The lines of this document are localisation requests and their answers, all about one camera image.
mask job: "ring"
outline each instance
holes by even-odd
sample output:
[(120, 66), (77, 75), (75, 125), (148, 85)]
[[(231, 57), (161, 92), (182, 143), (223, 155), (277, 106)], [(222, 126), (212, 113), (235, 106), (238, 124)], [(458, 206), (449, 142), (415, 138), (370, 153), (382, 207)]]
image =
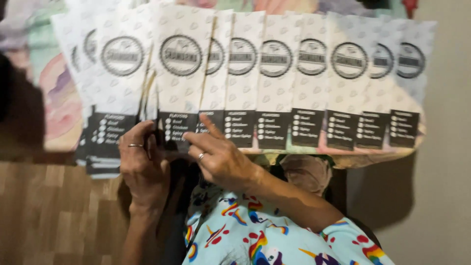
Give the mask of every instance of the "ring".
[(204, 157), (204, 154), (206, 154), (206, 152), (203, 152), (201, 154), (198, 155), (198, 159), (201, 161), (201, 159), (203, 159)]

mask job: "hand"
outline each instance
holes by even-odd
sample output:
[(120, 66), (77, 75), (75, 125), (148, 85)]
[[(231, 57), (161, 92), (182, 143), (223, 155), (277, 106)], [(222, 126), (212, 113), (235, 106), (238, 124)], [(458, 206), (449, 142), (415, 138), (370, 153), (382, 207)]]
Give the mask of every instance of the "hand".
[(198, 162), (204, 179), (227, 190), (250, 192), (263, 169), (227, 140), (206, 115), (201, 114), (200, 121), (209, 133), (186, 132), (183, 137), (192, 144), (188, 154)]
[(157, 148), (153, 126), (153, 121), (141, 122), (120, 138), (120, 170), (131, 191), (131, 214), (162, 211), (169, 194), (170, 164)]

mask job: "forearm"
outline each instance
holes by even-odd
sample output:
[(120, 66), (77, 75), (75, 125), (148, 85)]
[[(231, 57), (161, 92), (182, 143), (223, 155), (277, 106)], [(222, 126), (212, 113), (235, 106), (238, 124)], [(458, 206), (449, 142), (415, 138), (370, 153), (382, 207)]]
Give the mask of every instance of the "forearm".
[(258, 181), (250, 194), (275, 205), (301, 227), (320, 232), (344, 217), (323, 198), (284, 182), (261, 167), (257, 167), (256, 175)]
[(156, 228), (161, 211), (131, 213), (128, 234), (124, 242), (122, 264), (157, 264)]

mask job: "person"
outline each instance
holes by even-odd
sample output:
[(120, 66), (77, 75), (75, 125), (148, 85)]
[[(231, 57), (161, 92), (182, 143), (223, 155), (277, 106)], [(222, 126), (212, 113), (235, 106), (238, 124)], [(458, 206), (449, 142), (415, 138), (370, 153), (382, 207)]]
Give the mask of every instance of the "person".
[[(182, 231), (184, 265), (393, 264), (335, 207), (252, 163), (207, 116), (200, 120), (209, 133), (184, 134), (203, 178)], [(169, 193), (170, 167), (153, 127), (152, 121), (141, 122), (120, 139), (121, 172), (132, 195), (124, 265), (158, 260), (155, 230)]]

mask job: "printed logo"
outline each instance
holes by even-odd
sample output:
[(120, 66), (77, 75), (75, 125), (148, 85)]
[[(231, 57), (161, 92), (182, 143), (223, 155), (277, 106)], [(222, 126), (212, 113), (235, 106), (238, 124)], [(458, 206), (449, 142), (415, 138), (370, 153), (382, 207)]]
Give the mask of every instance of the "printed logo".
[(332, 53), (334, 71), (345, 79), (363, 75), (368, 67), (368, 56), (363, 48), (353, 42), (344, 42)]
[(85, 52), (85, 55), (88, 57), (88, 59), (93, 63), (97, 62), (95, 57), (97, 52), (96, 32), (96, 29), (90, 31), (87, 36), (85, 36), (83, 41), (83, 51)]
[(109, 40), (101, 52), (105, 69), (117, 76), (136, 72), (144, 61), (141, 43), (133, 37), (123, 36)]
[(174, 75), (192, 75), (201, 66), (201, 48), (190, 37), (173, 35), (163, 41), (160, 61), (165, 69)]
[(373, 68), (370, 77), (378, 79), (387, 76), (394, 65), (394, 56), (388, 47), (378, 43), (373, 58)]
[(72, 48), (71, 57), (72, 57), (72, 66), (75, 68), (77, 72), (80, 72), (79, 68), (79, 54), (78, 54), (78, 47), (75, 46)]
[(255, 46), (243, 38), (232, 38), (229, 56), (229, 74), (244, 75), (250, 72), (257, 62)]
[(290, 69), (292, 53), (290, 48), (281, 41), (264, 41), (262, 45), (262, 59), (260, 72), (268, 77), (279, 77)]
[(298, 70), (305, 75), (318, 75), (325, 71), (327, 47), (316, 39), (301, 41), (299, 48)]
[(206, 75), (211, 75), (217, 72), (224, 62), (224, 50), (221, 43), (214, 38), (211, 38), (211, 49), (208, 56), (208, 69)]
[(403, 42), (399, 53), (398, 75), (402, 78), (416, 78), (425, 68), (425, 56), (419, 47)]

